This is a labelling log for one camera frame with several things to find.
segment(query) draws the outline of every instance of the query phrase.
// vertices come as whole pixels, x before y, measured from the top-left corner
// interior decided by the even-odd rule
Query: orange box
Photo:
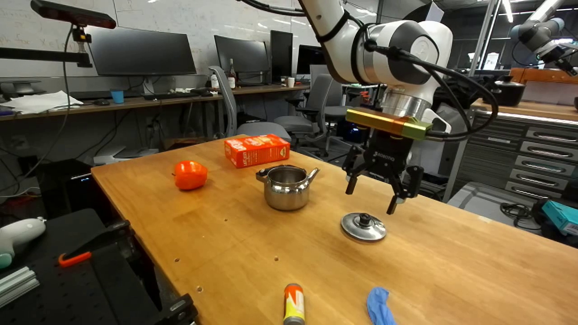
[[[224,155],[237,166],[255,166],[289,159],[289,143],[275,134],[259,137],[233,137],[224,141]]]

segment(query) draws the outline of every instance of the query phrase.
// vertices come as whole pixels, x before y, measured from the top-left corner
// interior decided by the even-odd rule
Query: pot lid
[[[342,227],[345,233],[358,240],[376,242],[387,233],[385,224],[367,213],[349,213],[342,218]]]

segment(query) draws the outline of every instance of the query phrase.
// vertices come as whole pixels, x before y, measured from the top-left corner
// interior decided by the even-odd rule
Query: blue glove
[[[367,312],[372,318],[372,325],[396,325],[394,314],[387,305],[389,292],[383,287],[376,287],[369,292]]]

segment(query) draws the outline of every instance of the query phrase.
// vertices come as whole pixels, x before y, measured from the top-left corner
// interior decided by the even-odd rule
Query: cabinet
[[[488,119],[475,112],[475,124]],[[454,195],[468,182],[502,188],[533,200],[578,202],[578,121],[501,114],[464,144]]]

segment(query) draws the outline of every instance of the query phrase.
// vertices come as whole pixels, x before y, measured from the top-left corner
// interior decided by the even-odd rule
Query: silver pot
[[[280,164],[257,171],[257,179],[264,182],[266,200],[271,208],[291,211],[300,209],[309,200],[309,186],[320,170],[309,175],[304,168]]]

